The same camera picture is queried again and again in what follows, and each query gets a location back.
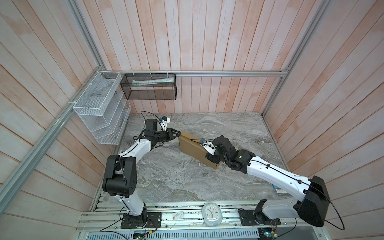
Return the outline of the brown cardboard box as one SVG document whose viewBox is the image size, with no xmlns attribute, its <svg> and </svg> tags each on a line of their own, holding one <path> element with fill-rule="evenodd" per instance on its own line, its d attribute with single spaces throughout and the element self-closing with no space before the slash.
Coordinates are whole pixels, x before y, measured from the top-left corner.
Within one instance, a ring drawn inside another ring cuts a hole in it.
<svg viewBox="0 0 384 240">
<path fill-rule="evenodd" d="M 220 164 L 212 163 L 206 158 L 209 153 L 203 146 L 200 145 L 200 141 L 197 140 L 196 136 L 193 136 L 185 131 L 182 131 L 179 136 L 180 150 L 191 156 L 192 158 L 200 161 L 208 167 L 217 170 Z"/>
</svg>

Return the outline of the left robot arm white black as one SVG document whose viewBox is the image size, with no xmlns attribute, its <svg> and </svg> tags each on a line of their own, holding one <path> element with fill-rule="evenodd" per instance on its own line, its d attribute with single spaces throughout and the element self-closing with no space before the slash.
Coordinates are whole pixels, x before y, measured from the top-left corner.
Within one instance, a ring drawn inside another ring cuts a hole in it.
<svg viewBox="0 0 384 240">
<path fill-rule="evenodd" d="M 144 129 L 135 143 L 118 155 L 107 159 L 102 189 L 121 202 L 127 214 L 132 217 L 145 217 L 147 207 L 136 193 L 137 162 L 156 145 L 163 145 L 181 135 L 180 131 L 168 128 L 171 119 L 163 116 L 159 119 L 147 119 Z"/>
</svg>

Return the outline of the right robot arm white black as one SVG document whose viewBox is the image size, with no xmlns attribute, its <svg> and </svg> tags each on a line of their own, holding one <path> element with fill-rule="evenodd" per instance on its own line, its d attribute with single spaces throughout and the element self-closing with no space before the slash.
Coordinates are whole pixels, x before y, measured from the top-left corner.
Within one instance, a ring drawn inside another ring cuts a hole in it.
<svg viewBox="0 0 384 240">
<path fill-rule="evenodd" d="M 223 162 L 231 170 L 263 179 L 291 195 L 290 199 L 260 200 L 254 211 L 256 222 L 265 225 L 280 218 L 300 218 L 314 227 L 323 227 L 330 199 L 325 182 L 314 176 L 302 177 L 266 162 L 247 150 L 236 150 L 228 138 L 201 140 L 206 159 Z"/>
</svg>

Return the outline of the white paper in basket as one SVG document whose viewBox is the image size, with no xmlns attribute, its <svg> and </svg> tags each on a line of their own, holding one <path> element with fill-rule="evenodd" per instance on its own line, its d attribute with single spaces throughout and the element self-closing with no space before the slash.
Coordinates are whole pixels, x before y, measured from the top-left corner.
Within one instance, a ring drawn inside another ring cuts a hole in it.
<svg viewBox="0 0 384 240">
<path fill-rule="evenodd" d="M 143 87 L 143 86 L 151 86 L 151 85 L 165 85 L 171 84 L 175 82 L 174 77 L 168 78 L 160 78 L 160 79 L 144 79 L 144 80 L 132 80 L 133 87 Z"/>
</svg>

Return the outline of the white round clock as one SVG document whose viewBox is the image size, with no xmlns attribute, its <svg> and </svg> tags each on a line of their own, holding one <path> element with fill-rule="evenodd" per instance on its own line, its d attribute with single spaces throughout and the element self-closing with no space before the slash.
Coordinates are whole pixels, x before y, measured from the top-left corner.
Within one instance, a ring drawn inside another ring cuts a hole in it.
<svg viewBox="0 0 384 240">
<path fill-rule="evenodd" d="M 202 208 L 202 215 L 208 227 L 216 227 L 223 221 L 222 210 L 216 203 L 206 203 Z"/>
</svg>

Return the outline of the coloured marker pen pack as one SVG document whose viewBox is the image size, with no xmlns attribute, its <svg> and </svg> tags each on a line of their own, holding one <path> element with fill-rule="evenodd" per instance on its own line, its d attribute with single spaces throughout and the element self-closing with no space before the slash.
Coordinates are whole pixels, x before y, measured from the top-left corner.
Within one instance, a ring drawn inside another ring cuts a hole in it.
<svg viewBox="0 0 384 240">
<path fill-rule="evenodd" d="M 288 194 L 285 190 L 279 188 L 279 187 L 276 186 L 276 185 L 273 185 L 273 189 L 274 189 L 274 192 L 275 192 L 275 194 L 276 194 L 277 196 Z"/>
</svg>

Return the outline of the small white label tag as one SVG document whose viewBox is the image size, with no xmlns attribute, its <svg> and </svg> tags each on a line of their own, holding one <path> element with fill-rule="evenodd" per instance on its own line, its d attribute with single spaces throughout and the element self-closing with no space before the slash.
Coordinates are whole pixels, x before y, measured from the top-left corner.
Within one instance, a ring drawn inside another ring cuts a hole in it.
<svg viewBox="0 0 384 240">
<path fill-rule="evenodd" d="M 183 219 L 184 218 L 184 212 L 175 212 L 173 213 L 173 219 L 178 220 L 178 219 Z"/>
</svg>

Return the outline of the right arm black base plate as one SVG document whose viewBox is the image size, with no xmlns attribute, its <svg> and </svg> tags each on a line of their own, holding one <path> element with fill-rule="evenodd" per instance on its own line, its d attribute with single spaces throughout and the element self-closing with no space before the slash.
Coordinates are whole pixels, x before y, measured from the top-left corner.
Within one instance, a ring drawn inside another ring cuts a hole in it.
<svg viewBox="0 0 384 240">
<path fill-rule="evenodd" d="M 281 225 L 281 220 L 270 219 L 264 213 L 257 213 L 256 210 L 238 209 L 238 214 L 242 226 L 278 226 Z"/>
</svg>

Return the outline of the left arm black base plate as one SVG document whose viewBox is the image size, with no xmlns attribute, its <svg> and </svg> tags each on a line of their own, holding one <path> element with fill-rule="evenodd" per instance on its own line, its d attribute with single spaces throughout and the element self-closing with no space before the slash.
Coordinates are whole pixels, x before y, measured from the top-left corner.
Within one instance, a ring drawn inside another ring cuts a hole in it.
<svg viewBox="0 0 384 240">
<path fill-rule="evenodd" d="M 158 229 L 161 227 L 161 222 L 161 212 L 149 212 L 146 216 L 144 214 L 140 216 L 123 214 L 121 229 L 142 229 L 145 227 Z"/>
</svg>

